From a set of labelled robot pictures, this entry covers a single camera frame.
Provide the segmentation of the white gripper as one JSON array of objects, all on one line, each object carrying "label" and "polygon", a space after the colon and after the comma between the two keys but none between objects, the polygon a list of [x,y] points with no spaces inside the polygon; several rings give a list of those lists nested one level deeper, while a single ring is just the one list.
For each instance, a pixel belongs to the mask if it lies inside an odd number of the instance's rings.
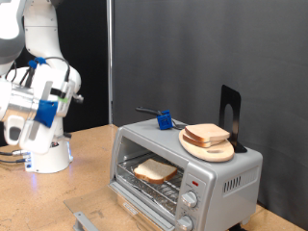
[{"label": "white gripper", "polygon": [[72,135],[66,132],[60,135],[57,126],[66,116],[72,96],[76,103],[84,102],[81,94],[74,93],[75,77],[76,73],[70,66],[65,70],[52,68],[48,64],[37,67],[31,89],[39,102],[38,109],[34,118],[25,122],[19,140],[22,149],[44,154],[54,138],[71,140]]}]

